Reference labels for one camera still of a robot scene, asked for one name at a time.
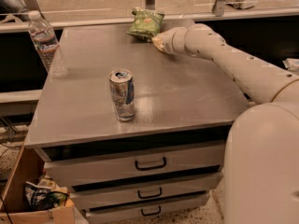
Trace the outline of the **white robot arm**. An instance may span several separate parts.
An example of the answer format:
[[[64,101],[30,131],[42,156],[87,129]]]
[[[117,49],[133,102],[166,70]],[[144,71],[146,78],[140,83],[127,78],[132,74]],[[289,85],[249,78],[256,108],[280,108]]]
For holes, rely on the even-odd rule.
[[[152,41],[164,53],[212,61],[255,103],[227,138],[224,223],[299,224],[299,76],[228,45],[202,23]]]

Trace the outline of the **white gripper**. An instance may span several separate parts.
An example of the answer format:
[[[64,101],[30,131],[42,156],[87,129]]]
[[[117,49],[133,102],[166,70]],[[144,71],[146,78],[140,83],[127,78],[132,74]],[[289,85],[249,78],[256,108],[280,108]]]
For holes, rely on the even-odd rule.
[[[160,36],[154,36],[151,39],[154,47],[167,54],[183,54],[185,52],[185,35],[187,29],[185,27],[172,28],[166,32],[160,34]]]

